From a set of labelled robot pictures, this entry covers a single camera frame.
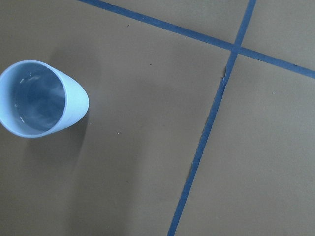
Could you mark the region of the blue plastic cup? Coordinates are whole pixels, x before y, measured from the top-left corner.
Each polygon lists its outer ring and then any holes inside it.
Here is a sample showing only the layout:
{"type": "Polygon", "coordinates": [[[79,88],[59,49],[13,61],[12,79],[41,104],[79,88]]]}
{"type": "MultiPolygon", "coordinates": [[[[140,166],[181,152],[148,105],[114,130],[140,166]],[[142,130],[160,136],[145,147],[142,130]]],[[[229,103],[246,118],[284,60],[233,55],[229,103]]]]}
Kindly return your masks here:
{"type": "Polygon", "coordinates": [[[0,122],[17,136],[56,133],[81,120],[88,108],[83,87],[46,63],[20,61],[0,75],[0,122]]]}

